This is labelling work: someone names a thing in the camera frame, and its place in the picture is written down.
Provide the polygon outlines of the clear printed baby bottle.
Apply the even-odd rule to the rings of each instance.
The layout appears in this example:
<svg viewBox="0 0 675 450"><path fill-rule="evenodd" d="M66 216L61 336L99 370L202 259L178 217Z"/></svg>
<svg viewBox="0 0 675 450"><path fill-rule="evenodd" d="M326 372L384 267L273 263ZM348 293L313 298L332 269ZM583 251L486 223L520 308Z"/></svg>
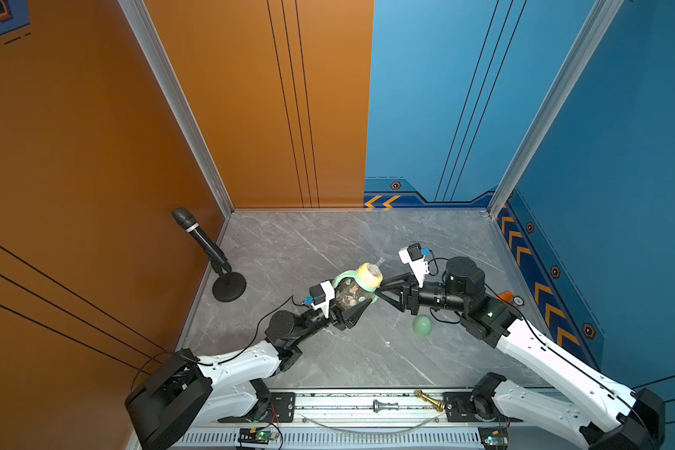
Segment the clear printed baby bottle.
<svg viewBox="0 0 675 450"><path fill-rule="evenodd" d="M371 302L373 293L364 290L354 279L343 279L336 288L335 301L342 311L348 311L365 302Z"/></svg>

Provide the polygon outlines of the green dome bottle cap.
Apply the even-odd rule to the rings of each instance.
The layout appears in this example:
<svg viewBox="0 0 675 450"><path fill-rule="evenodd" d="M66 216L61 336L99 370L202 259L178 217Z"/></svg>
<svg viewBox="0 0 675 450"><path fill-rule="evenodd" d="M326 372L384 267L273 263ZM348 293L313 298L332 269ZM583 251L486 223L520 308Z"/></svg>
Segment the green dome bottle cap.
<svg viewBox="0 0 675 450"><path fill-rule="evenodd" d="M420 337L428 337L433 330L433 322L426 315L418 315L412 321L412 331Z"/></svg>

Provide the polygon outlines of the yellow bottle nipple collar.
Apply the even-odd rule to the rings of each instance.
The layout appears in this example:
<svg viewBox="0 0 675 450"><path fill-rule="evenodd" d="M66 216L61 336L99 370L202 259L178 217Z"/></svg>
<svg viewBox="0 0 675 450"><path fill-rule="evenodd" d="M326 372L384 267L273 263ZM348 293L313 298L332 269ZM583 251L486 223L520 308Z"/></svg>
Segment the yellow bottle nipple collar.
<svg viewBox="0 0 675 450"><path fill-rule="evenodd" d="M365 262L361 264L356 271L356 282L367 292L374 292L381 286L384 275L381 270L381 264L384 262L380 258L378 262Z"/></svg>

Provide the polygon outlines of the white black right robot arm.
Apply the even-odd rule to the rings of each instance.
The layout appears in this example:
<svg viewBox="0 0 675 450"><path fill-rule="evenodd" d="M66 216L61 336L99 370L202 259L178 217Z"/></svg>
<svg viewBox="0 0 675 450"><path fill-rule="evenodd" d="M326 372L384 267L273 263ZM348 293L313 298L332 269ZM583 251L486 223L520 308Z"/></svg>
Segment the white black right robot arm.
<svg viewBox="0 0 675 450"><path fill-rule="evenodd" d="M531 369L564 395L556 399L489 373L472 390L474 410L486 419L515 418L580 449L658 449L666 440L666 407L649 389L611 380L539 333L511 302L487 294L485 273L467 257L445 266L444 280L427 281L427 262L382 282L376 294L399 311L421 307L459 315L469 334Z"/></svg>

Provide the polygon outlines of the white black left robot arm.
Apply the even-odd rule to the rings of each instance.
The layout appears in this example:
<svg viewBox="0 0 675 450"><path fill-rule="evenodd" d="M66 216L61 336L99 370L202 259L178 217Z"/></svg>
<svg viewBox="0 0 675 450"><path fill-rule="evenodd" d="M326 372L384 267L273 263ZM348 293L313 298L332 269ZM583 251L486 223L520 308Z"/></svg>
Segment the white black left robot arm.
<svg viewBox="0 0 675 450"><path fill-rule="evenodd" d="M189 429L221 419L265 418L271 394L264 381L296 363L302 356L298 344L331 324L340 330L354 327L371 304L332 307L327 314L277 310L265 339L244 350L213 356L174 352L125 400L141 448L167 449Z"/></svg>

